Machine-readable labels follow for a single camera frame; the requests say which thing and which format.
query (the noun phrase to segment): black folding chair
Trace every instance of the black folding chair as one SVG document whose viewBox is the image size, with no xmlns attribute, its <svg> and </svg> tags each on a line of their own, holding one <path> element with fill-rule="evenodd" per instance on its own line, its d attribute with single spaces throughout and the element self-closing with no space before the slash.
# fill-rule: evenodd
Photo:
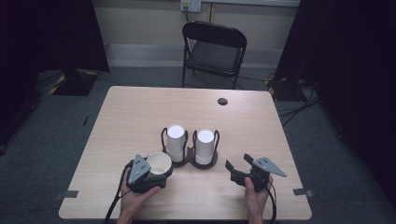
<svg viewBox="0 0 396 224">
<path fill-rule="evenodd" d="M 222 77 L 233 77 L 235 89 L 239 70 L 248 44 L 237 29 L 205 21 L 192 21 L 183 26 L 184 60 L 181 87 L 186 68 Z"/>
</svg>

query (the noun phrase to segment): wrist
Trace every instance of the wrist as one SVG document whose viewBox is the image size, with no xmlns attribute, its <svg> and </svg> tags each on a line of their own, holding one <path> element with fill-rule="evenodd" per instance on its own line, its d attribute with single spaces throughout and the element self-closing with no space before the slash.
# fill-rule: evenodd
<svg viewBox="0 0 396 224">
<path fill-rule="evenodd" d="M 133 213 L 121 212 L 117 224 L 131 224 L 133 220 Z"/>
<path fill-rule="evenodd" d="M 263 220 L 262 220 L 262 215 L 247 215 L 247 220 L 249 224 L 262 224 Z"/>
</svg>

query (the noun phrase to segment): white paper cup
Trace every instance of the white paper cup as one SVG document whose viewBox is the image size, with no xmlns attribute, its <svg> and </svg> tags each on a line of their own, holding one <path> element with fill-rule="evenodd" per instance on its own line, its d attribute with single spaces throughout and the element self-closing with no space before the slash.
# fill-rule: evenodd
<svg viewBox="0 0 396 224">
<path fill-rule="evenodd" d="M 202 129 L 197 133 L 195 142 L 195 160 L 207 165 L 212 161 L 215 153 L 215 134 L 208 129 Z"/>
<path fill-rule="evenodd" d="M 208 165 L 210 162 L 212 162 L 212 158 L 213 158 L 213 156 L 211 156 L 209 158 L 201 158 L 201 157 L 195 155 L 195 161 L 201 165 Z"/>
<path fill-rule="evenodd" d="M 184 159 L 186 159 L 187 158 L 187 153 L 188 153 L 189 151 L 188 151 L 188 149 L 187 149 L 187 146 L 184 148 Z M 174 153 L 172 153 L 172 152 L 170 152 L 169 150 L 168 150 L 168 148 L 166 149 L 166 154 L 168 154 L 168 156 L 171 158 L 171 160 L 172 161 L 174 161 L 174 162 L 180 162 L 180 161 L 183 161 L 183 152 L 181 152 L 181 153 L 178 153 L 178 154 L 174 154 Z"/>
<path fill-rule="evenodd" d="M 174 124 L 167 129 L 166 150 L 172 154 L 180 154 L 186 141 L 185 131 L 181 125 Z"/>
<path fill-rule="evenodd" d="M 163 152 L 149 154 L 146 161 L 151 166 L 150 172 L 153 175 L 163 175 L 172 167 L 171 158 Z"/>
</svg>

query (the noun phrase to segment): white wall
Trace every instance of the white wall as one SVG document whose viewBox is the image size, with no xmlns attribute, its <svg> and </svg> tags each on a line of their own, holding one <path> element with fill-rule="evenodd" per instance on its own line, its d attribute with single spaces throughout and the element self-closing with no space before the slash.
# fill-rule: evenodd
<svg viewBox="0 0 396 224">
<path fill-rule="evenodd" d="M 274 2 L 262 1 L 272 5 Z M 290 1 L 296 5 L 295 0 L 277 1 L 280 5 Z M 186 18 L 180 12 L 179 1 L 93 0 L 93 5 L 105 44 L 175 46 L 182 51 L 181 29 Z M 297 7 L 203 2 L 202 12 L 189 13 L 189 18 L 190 21 L 211 18 L 212 22 L 239 29 L 247 37 L 245 62 L 253 59 L 253 63 L 261 63 L 268 55 L 275 55 L 278 60 L 296 11 Z"/>
</svg>

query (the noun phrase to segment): hand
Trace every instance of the hand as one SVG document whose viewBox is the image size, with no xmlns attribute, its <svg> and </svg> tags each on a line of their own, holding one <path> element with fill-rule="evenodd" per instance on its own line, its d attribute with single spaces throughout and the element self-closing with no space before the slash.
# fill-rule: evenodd
<svg viewBox="0 0 396 224">
<path fill-rule="evenodd" d="M 269 182 L 274 182 L 274 179 L 269 175 Z M 245 178 L 245 197 L 247 198 L 247 219 L 249 224 L 262 224 L 262 213 L 264 206 L 268 199 L 268 192 L 262 189 L 259 192 L 254 191 L 253 182 L 249 177 Z M 271 184 L 268 183 L 268 189 L 271 189 Z"/>
<path fill-rule="evenodd" d="M 145 202 L 151 198 L 155 193 L 160 190 L 160 187 L 154 187 L 147 191 L 144 194 L 133 193 L 127 186 L 126 186 L 126 179 L 128 176 L 128 172 L 131 168 L 128 168 L 125 172 L 122 186 L 120 193 L 123 195 L 121 197 L 121 210 L 120 216 L 117 220 L 117 224 L 124 224 L 128 223 L 131 224 L 134 220 L 134 217 L 139 213 L 142 209 Z"/>
</svg>

